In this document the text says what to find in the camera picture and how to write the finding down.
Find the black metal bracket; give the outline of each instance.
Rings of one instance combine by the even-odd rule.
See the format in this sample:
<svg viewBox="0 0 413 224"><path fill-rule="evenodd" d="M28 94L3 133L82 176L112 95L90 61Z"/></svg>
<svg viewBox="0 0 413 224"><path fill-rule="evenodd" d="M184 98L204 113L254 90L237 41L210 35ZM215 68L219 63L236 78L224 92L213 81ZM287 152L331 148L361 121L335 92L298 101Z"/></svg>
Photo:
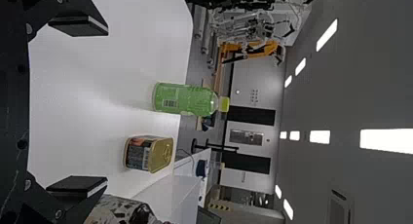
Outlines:
<svg viewBox="0 0 413 224"><path fill-rule="evenodd" d="M27 171L28 42L51 21L71 36L106 36L107 23L92 0L0 0L0 20L0 223L83 223L106 187L68 208Z"/></svg>

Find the canned food tin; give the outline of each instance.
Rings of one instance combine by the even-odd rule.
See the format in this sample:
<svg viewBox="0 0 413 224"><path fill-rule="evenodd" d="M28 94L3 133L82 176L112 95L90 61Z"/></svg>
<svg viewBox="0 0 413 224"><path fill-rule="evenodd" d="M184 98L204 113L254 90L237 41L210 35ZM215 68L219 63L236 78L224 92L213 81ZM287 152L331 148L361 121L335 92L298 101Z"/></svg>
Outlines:
<svg viewBox="0 0 413 224"><path fill-rule="evenodd" d="M153 135L134 136L125 146L125 167L155 173L170 164L173 139Z"/></svg>

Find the black panel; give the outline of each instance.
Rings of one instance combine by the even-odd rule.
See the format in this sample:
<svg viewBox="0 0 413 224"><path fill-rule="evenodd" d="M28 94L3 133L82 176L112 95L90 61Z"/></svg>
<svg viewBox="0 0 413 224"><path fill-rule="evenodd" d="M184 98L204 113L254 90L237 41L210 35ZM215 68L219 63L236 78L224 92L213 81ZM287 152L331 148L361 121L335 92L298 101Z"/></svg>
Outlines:
<svg viewBox="0 0 413 224"><path fill-rule="evenodd" d="M225 168L270 174L271 158L262 158L246 154L223 153Z"/></svg>
<svg viewBox="0 0 413 224"><path fill-rule="evenodd" d="M6 73L0 71L0 130L7 126L7 99Z"/></svg>
<svg viewBox="0 0 413 224"><path fill-rule="evenodd" d="M276 111L268 109L230 106L228 121L273 126L276 121Z"/></svg>

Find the orange machine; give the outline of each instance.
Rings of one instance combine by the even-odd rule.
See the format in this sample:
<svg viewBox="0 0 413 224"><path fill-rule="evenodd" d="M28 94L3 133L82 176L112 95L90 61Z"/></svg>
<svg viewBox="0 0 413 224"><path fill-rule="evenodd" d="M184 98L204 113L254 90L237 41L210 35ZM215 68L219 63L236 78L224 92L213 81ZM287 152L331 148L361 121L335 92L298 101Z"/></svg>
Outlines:
<svg viewBox="0 0 413 224"><path fill-rule="evenodd" d="M283 47L280 46L279 43L271 40L268 41L265 45L256 48L260 44L260 42L249 42L245 50L243 50L243 46L241 44L223 44L221 46L221 53L223 53L224 55L227 53L235 53L236 56L224 60L222 63L232 63L239 60L258 58L262 56L275 56L275 58L279 61L279 64L282 63Z"/></svg>

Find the cable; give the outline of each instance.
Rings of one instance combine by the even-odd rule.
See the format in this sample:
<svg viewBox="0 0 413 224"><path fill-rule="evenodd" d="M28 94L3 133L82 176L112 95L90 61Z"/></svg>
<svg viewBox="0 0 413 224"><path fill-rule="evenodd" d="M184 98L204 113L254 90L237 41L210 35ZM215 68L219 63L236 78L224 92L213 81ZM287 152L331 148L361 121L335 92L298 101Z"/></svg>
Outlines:
<svg viewBox="0 0 413 224"><path fill-rule="evenodd" d="M183 150L183 149L178 149L178 151L182 151L182 152L184 152L186 155L188 155L189 157L191 157L191 159L192 159L192 171L191 171L191 174L194 175L194 167L195 167L195 159L194 159L194 157L192 156L192 154L186 152L186 151Z"/></svg>

